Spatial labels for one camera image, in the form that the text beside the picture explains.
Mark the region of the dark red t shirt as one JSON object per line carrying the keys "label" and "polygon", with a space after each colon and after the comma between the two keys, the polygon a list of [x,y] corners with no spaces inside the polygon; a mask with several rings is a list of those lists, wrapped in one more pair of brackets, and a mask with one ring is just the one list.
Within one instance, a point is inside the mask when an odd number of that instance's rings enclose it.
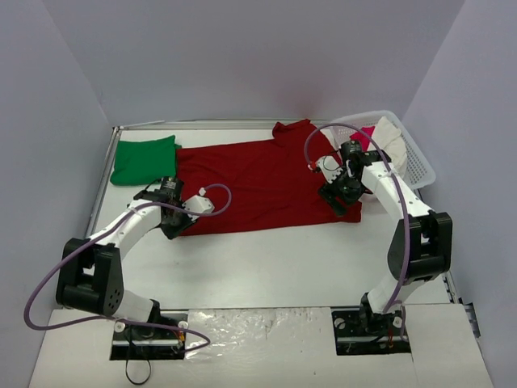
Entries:
{"label": "dark red t shirt", "polygon": [[201,218],[184,234],[360,222],[360,203],[339,217],[317,193],[326,180],[308,169],[305,140],[311,140],[309,151],[315,156],[327,156],[333,147],[315,129],[309,120],[277,123],[269,140],[178,150],[177,176],[184,182],[183,198],[205,188],[214,206],[225,209],[218,216]]}

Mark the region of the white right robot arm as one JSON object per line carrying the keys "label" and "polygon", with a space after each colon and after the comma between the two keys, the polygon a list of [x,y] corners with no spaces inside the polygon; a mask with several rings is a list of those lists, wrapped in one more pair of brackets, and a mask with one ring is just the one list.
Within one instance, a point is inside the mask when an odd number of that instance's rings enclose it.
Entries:
{"label": "white right robot arm", "polygon": [[388,271],[359,305],[360,328],[376,334],[417,288],[449,271],[453,223],[448,213],[437,213],[415,195],[383,150],[364,151],[357,141],[347,141],[338,152],[339,158],[316,161],[325,178],[320,196],[342,216],[362,195],[372,194],[396,224]]}

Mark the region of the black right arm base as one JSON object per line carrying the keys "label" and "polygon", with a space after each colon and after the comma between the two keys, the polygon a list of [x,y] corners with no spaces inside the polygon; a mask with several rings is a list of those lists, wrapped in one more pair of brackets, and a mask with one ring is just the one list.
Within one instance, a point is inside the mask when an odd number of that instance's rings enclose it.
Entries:
{"label": "black right arm base", "polygon": [[411,346],[401,311],[381,315],[367,327],[358,307],[332,309],[334,345],[338,356],[410,354]]}

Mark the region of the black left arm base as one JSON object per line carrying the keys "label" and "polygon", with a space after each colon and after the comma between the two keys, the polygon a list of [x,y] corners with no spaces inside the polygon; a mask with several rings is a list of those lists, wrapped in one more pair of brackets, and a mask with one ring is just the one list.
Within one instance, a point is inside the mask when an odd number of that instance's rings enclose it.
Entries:
{"label": "black left arm base", "polygon": [[185,357],[186,334],[141,324],[116,322],[111,338],[111,361],[174,361]]}

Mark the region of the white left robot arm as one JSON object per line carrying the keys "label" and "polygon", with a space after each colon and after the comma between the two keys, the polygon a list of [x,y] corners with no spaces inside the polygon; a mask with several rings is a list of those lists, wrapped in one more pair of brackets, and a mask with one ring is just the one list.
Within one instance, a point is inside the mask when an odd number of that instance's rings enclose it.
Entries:
{"label": "white left robot arm", "polygon": [[201,213],[213,211],[200,195],[182,200],[183,181],[164,178],[160,188],[138,192],[127,209],[111,224],[86,239],[72,238],[63,256],[74,256],[59,271],[57,303],[92,314],[133,321],[145,338],[162,330],[160,304],[124,287],[122,260],[148,232],[159,229],[168,239],[193,226]]}

